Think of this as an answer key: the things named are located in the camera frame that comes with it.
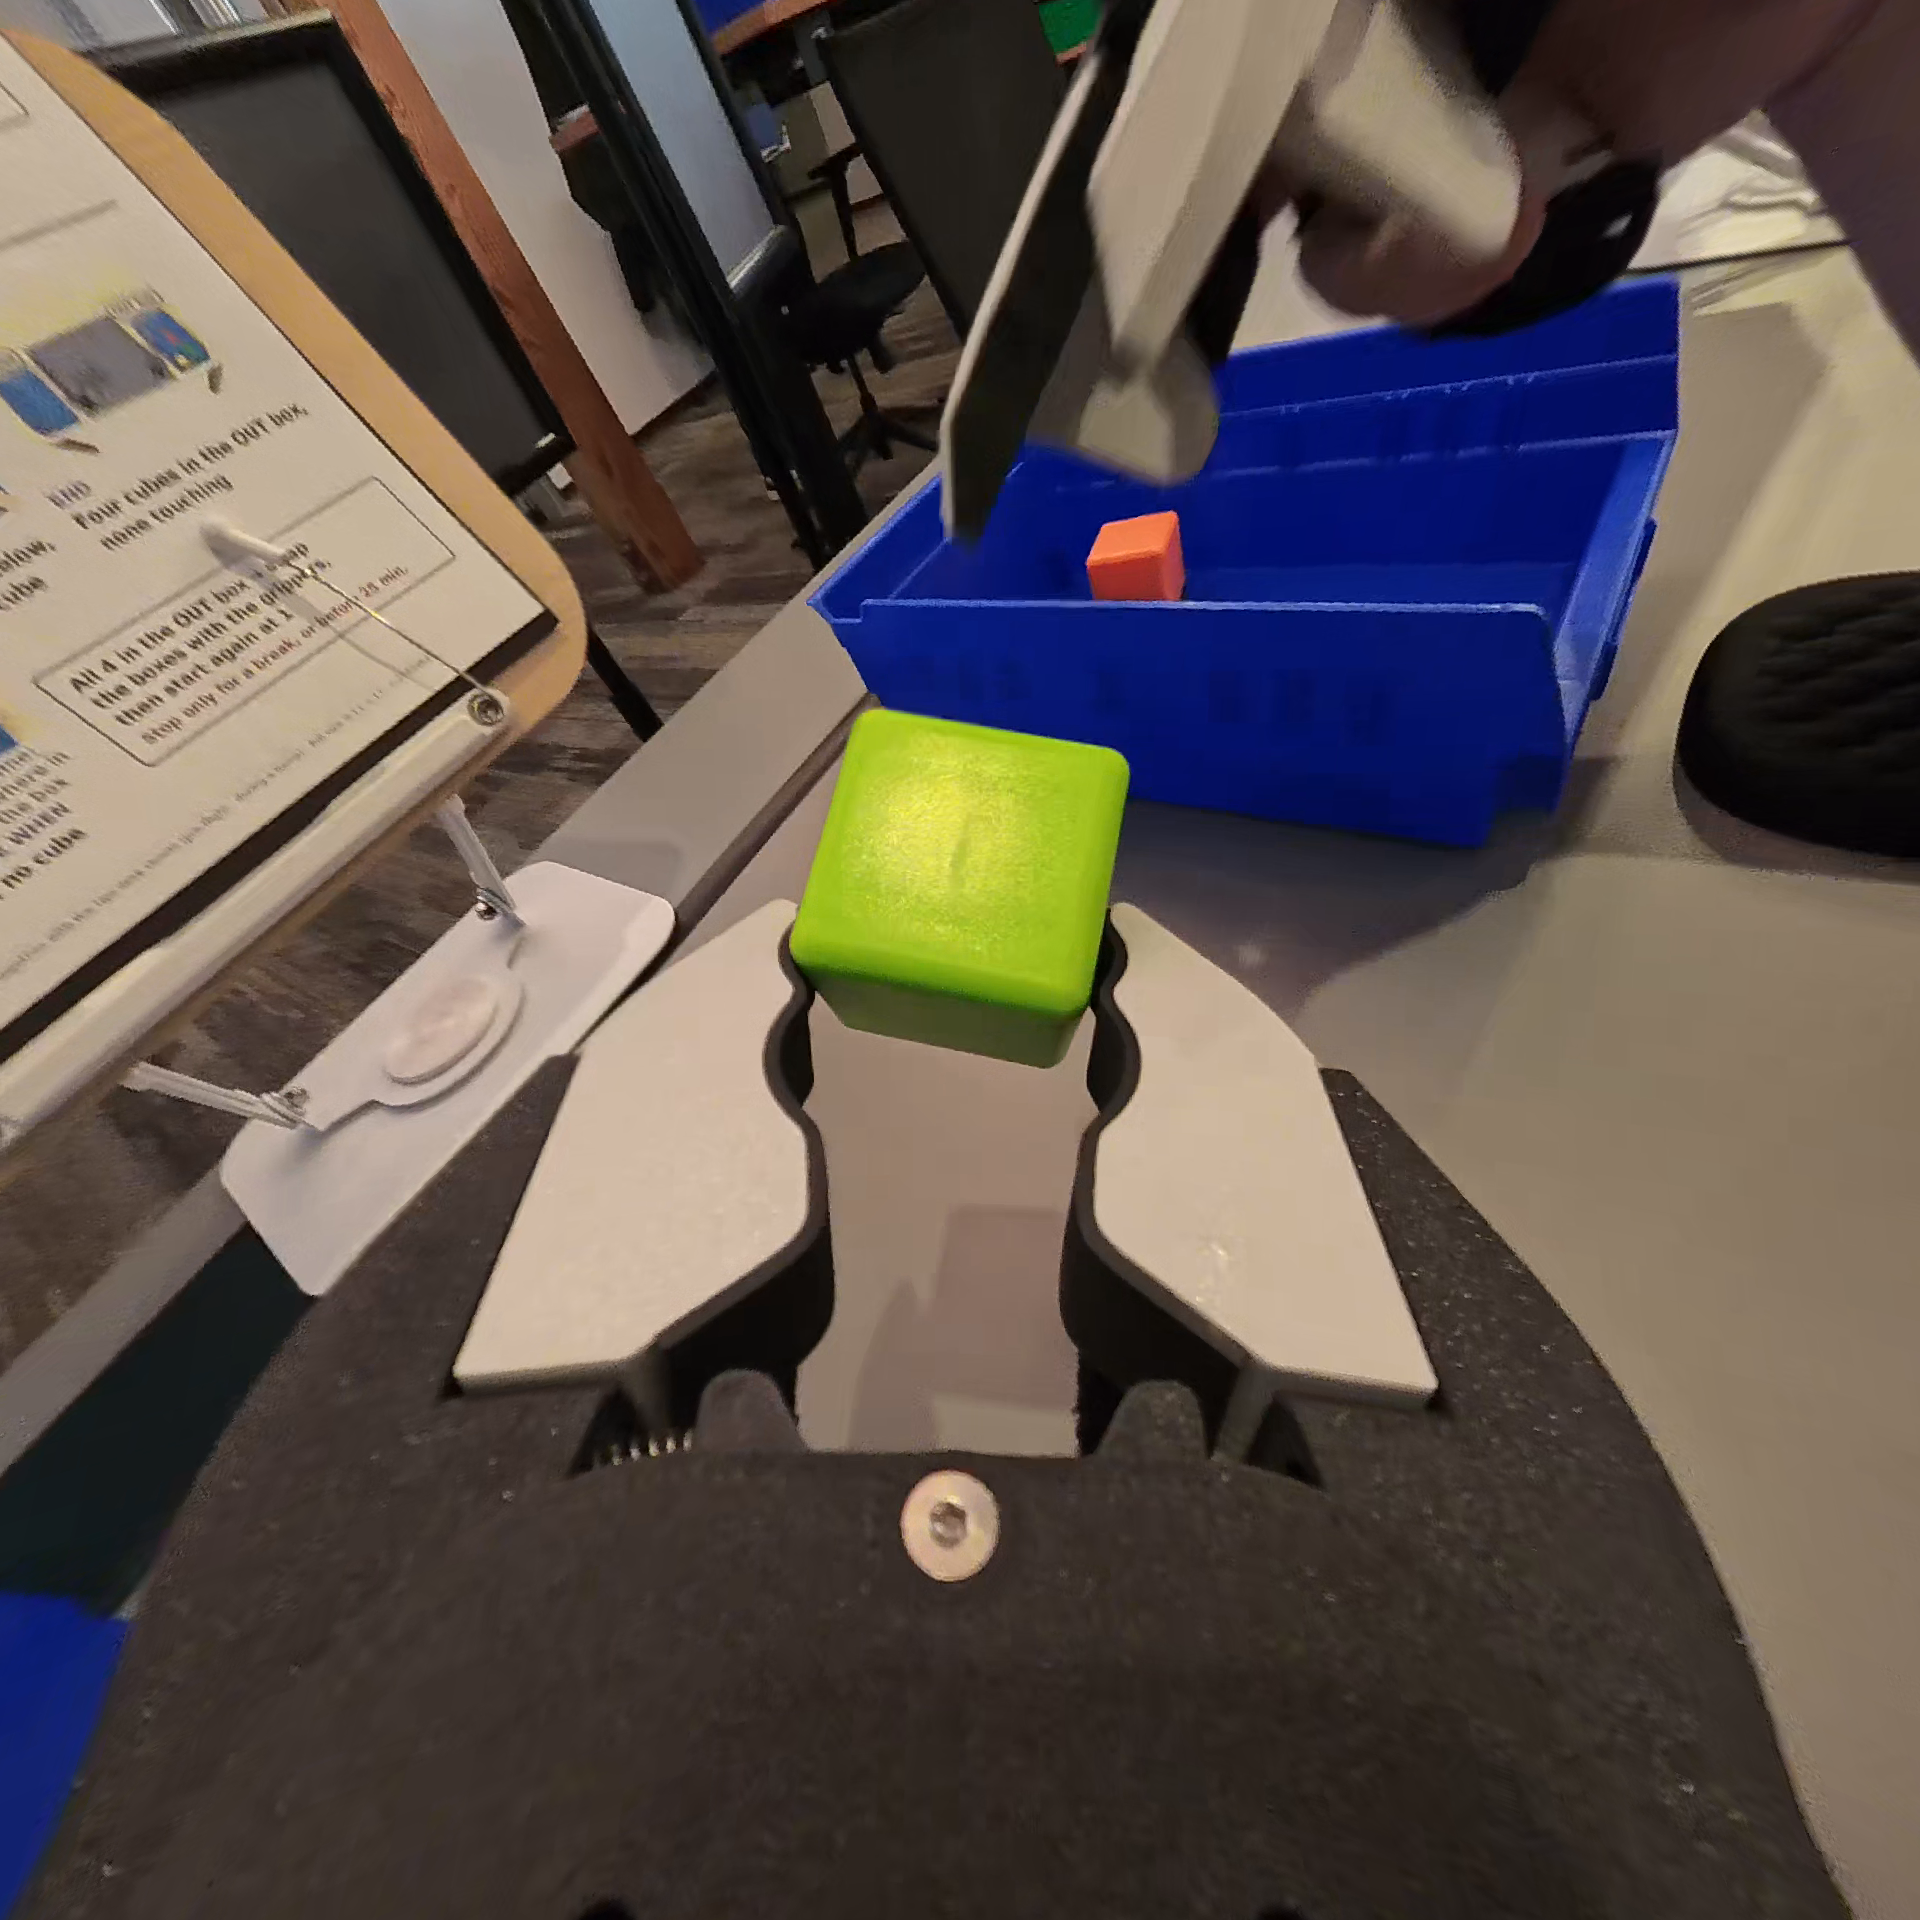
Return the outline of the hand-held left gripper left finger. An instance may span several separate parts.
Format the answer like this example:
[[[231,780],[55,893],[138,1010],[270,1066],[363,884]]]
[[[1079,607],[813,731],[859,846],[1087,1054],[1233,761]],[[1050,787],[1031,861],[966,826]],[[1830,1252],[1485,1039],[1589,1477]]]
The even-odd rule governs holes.
[[[579,1046],[453,1359],[461,1394],[611,1386],[661,1444],[711,1382],[754,1374],[797,1419],[834,1277],[788,935],[727,927]]]

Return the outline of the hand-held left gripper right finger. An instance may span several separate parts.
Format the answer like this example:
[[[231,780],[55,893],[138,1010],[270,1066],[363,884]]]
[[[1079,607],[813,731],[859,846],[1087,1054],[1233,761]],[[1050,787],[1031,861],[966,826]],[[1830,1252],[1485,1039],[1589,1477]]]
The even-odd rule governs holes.
[[[1149,1382],[1193,1397],[1213,1454],[1278,1454],[1297,1403],[1428,1412],[1441,1381],[1307,1045],[1137,905],[1111,909],[1090,1019],[1076,1446]]]

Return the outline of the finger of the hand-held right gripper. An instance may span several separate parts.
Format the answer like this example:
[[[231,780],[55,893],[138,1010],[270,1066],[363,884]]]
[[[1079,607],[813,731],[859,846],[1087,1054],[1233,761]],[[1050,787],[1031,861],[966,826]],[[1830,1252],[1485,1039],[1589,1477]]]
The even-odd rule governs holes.
[[[1331,15],[1278,131],[1307,195],[1500,258],[1521,221],[1522,165],[1449,15]]]
[[[945,406],[945,531],[981,540],[1027,446],[1149,484],[1217,444],[1260,263],[1251,207],[1332,4],[1106,4]]]

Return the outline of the orange magnetic cube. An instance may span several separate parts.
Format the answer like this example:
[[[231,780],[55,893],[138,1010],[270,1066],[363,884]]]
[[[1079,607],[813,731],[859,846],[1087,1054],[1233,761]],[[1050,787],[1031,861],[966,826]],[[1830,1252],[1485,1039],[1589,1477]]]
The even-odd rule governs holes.
[[[1180,604],[1187,591],[1183,531],[1177,513],[1111,519],[1086,553],[1098,604]]]

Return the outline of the green magnetic cube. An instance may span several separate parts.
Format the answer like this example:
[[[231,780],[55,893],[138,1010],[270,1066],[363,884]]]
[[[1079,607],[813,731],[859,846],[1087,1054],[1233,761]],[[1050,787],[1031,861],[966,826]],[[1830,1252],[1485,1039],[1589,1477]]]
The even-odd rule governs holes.
[[[1025,1067],[1093,996],[1131,770],[1115,750],[868,708],[787,948],[849,1028]]]

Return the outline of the person's right forearm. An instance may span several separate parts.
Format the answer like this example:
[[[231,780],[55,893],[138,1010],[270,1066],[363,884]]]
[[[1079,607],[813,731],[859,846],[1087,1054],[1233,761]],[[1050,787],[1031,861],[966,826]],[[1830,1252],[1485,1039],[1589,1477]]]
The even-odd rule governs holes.
[[[1765,103],[1887,318],[1917,314],[1917,4],[1797,4],[1807,49]]]

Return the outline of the person's right hand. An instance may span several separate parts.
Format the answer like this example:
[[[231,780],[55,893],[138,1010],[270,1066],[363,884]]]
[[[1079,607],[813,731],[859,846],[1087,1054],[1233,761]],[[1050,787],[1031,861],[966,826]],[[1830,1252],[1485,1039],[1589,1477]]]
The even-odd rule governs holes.
[[[1797,4],[1827,3],[1554,4],[1517,87],[1571,107],[1621,153],[1691,153],[1765,115],[1807,49]]]

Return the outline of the black partition panel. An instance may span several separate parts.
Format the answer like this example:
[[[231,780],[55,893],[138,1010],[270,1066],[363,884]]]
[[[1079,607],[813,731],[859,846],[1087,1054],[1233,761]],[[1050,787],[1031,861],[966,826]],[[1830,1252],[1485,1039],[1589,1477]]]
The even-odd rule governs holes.
[[[966,339],[1065,99],[1031,3],[899,3],[817,38],[882,196]]]

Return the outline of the white sign stand base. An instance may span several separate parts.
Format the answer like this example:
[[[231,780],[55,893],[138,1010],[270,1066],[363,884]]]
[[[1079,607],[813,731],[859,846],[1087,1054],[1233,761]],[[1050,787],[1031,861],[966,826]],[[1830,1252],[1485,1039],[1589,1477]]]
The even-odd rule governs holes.
[[[139,1062],[135,1092],[241,1117],[221,1183],[301,1294],[321,1297],[530,1077],[569,1054],[666,950],[667,900],[537,861],[506,876],[460,799],[437,823],[473,903],[294,1078],[217,1087]]]

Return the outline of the black textured mat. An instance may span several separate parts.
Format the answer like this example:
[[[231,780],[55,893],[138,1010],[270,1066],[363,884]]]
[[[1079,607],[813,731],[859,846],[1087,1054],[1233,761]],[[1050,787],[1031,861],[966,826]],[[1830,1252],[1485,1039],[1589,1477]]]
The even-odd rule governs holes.
[[[1686,689],[1674,759],[1729,815],[1804,846],[1917,857],[1917,573],[1775,591]]]

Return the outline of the wooden instruction sign board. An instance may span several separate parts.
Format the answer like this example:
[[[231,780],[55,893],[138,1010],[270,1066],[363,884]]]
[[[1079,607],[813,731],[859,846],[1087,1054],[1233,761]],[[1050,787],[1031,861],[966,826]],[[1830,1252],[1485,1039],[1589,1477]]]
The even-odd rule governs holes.
[[[285,247],[5,31],[5,1156],[582,665],[565,565]]]

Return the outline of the black framed panel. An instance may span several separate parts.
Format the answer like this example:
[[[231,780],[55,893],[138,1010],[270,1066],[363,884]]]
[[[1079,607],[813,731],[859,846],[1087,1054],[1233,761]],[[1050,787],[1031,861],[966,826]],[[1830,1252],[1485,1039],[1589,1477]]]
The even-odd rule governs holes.
[[[330,15],[92,61],[203,157],[502,491],[565,465],[558,405]]]

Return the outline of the slanted wooden post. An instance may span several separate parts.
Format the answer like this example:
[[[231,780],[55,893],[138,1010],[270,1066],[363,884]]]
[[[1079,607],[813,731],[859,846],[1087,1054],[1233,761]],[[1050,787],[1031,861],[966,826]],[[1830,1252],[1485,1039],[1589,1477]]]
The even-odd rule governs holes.
[[[325,11],[341,26],[513,335],[556,403],[573,444],[563,462],[586,508],[649,587],[683,587],[705,567],[702,548],[620,423],[613,401],[513,238],[391,20],[374,3],[325,4]]]

